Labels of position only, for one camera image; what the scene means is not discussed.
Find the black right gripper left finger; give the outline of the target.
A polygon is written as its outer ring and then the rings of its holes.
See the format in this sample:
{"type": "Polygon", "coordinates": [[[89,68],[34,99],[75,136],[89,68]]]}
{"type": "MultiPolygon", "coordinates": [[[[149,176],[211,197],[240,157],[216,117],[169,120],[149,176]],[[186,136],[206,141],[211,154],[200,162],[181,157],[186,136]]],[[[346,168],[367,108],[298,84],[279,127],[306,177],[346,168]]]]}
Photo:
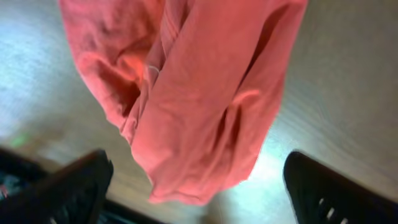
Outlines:
{"type": "Polygon", "coordinates": [[[113,164],[97,149],[49,173],[38,164],[1,150],[1,171],[24,186],[1,200],[1,223],[96,223],[113,176],[113,164]]]}

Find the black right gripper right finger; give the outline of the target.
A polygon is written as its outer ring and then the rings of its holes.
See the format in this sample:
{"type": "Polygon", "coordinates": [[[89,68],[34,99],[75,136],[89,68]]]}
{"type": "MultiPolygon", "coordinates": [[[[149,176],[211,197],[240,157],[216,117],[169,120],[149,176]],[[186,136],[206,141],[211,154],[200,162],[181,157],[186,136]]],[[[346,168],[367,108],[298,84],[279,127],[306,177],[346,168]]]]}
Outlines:
{"type": "Polygon", "coordinates": [[[397,223],[397,203],[298,151],[284,164],[297,223],[397,223]]]}

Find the orange t-shirt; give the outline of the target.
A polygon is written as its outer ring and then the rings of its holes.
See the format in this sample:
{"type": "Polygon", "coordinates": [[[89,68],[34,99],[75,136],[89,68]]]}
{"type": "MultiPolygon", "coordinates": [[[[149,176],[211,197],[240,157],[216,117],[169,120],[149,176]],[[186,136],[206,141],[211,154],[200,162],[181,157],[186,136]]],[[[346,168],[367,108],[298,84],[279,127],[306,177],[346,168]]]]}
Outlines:
{"type": "Polygon", "coordinates": [[[204,205],[249,177],[306,1],[59,6],[76,68],[148,176],[151,202],[204,205]]]}

